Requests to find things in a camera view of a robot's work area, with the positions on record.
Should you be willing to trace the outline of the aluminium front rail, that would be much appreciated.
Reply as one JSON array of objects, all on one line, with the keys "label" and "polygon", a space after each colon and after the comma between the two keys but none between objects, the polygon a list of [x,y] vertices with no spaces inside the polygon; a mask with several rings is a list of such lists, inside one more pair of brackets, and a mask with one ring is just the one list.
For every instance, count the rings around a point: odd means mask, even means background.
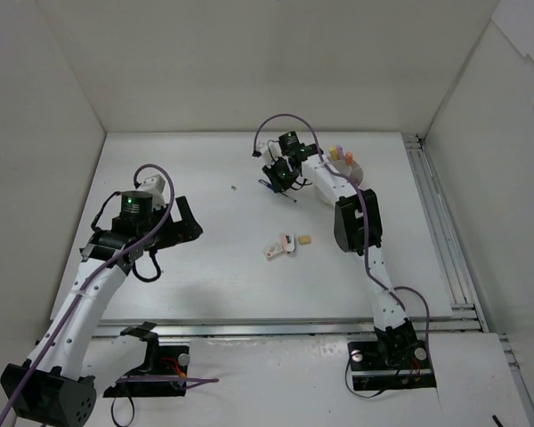
[{"label": "aluminium front rail", "polygon": [[[430,321],[430,332],[481,332],[481,322],[473,318],[452,318],[444,321]],[[118,336],[125,326],[98,326],[94,338]],[[324,334],[373,334],[374,327],[369,322],[315,322],[272,325],[164,325],[155,326],[153,331],[159,336],[173,338],[188,337],[251,337],[251,336],[293,336]]]}]

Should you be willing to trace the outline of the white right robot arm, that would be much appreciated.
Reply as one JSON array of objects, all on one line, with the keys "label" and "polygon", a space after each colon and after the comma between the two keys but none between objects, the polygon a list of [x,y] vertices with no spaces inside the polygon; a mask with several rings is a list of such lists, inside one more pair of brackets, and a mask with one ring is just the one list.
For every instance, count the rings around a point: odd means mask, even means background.
[{"label": "white right robot arm", "polygon": [[362,190],[322,154],[317,143],[305,145],[295,132],[276,144],[257,142],[254,157],[263,160],[263,173],[274,192],[282,193],[304,178],[334,205],[334,238],[339,248],[363,259],[369,283],[367,298],[373,312],[378,360],[395,367],[417,342],[405,306],[395,293],[382,254],[383,227],[376,193]]}]

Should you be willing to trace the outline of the tan eraser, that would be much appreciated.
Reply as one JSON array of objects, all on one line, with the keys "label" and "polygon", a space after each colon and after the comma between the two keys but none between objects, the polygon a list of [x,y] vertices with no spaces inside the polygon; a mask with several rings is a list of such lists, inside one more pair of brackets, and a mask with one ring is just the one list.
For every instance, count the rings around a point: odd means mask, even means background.
[{"label": "tan eraser", "polygon": [[298,242],[301,246],[309,245],[312,242],[312,239],[308,235],[300,236]]}]

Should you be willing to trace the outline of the white round compartment organizer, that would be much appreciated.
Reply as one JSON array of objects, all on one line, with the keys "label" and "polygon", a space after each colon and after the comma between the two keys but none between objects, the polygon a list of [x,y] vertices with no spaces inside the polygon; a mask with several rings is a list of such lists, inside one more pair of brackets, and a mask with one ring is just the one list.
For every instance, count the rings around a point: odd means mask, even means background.
[{"label": "white round compartment organizer", "polygon": [[337,160],[326,157],[326,161],[331,166],[334,174],[338,174],[340,178],[347,177],[359,189],[362,187],[364,173],[361,166],[354,160],[347,160],[346,157],[338,158]]}]

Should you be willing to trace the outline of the white staples box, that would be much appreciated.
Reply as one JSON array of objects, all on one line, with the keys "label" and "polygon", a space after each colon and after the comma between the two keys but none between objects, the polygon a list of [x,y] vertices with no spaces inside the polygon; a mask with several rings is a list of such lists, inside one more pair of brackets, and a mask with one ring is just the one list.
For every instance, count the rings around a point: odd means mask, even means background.
[{"label": "white staples box", "polygon": [[271,259],[284,253],[284,249],[280,242],[271,244],[263,250],[265,258],[270,261]]}]

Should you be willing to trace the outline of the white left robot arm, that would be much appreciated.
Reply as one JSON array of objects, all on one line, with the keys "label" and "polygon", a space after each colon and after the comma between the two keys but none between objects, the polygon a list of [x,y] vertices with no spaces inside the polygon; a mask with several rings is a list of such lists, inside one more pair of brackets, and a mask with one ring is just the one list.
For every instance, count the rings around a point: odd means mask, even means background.
[{"label": "white left robot arm", "polygon": [[194,241],[203,230],[184,196],[177,197],[180,220],[172,206],[147,191],[120,193],[121,207],[111,227],[93,225],[81,250],[71,290],[56,318],[26,360],[9,364],[0,383],[19,418],[50,426],[83,426],[95,400],[134,370],[152,372],[160,361],[154,324],[128,326],[109,349],[85,355],[110,300],[145,254]]}]

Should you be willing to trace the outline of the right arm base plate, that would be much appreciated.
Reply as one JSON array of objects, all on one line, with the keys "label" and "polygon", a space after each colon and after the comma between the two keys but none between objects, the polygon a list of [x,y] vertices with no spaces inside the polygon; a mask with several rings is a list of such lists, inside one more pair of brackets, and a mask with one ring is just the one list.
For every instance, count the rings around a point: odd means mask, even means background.
[{"label": "right arm base plate", "polygon": [[387,391],[435,389],[437,380],[427,341],[417,338],[395,349],[391,359],[381,352],[378,340],[349,341],[344,382],[362,399],[376,399]]}]

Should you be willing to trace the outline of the aluminium side rail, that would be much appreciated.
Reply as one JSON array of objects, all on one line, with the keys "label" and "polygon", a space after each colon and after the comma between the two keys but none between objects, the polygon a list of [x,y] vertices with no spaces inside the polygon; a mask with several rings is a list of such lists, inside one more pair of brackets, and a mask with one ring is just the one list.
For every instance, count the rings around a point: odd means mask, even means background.
[{"label": "aluminium side rail", "polygon": [[408,154],[409,164],[414,174],[441,270],[445,274],[445,284],[457,323],[457,327],[450,329],[448,326],[444,326],[442,331],[452,334],[488,334],[491,329],[483,312],[481,300],[476,292],[425,141],[412,133],[404,133],[401,137]]}]

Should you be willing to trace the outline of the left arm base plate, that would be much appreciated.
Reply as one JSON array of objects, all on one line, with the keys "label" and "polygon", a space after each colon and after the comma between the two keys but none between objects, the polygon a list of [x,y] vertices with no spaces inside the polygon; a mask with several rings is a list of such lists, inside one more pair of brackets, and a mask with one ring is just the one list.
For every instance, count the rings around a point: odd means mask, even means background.
[{"label": "left arm base plate", "polygon": [[163,344],[156,325],[144,322],[130,326],[120,335],[131,335],[147,343],[143,362],[123,376],[123,382],[105,390],[107,398],[167,398],[184,397],[187,383],[181,380],[188,373],[190,347],[188,344]]}]

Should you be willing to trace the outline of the pink white mini stapler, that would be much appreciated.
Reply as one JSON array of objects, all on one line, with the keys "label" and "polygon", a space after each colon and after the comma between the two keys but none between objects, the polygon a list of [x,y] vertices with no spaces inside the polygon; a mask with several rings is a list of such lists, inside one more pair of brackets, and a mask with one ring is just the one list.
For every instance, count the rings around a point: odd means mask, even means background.
[{"label": "pink white mini stapler", "polygon": [[286,254],[291,255],[295,253],[295,235],[293,233],[280,234],[279,240],[280,240],[281,248]]}]

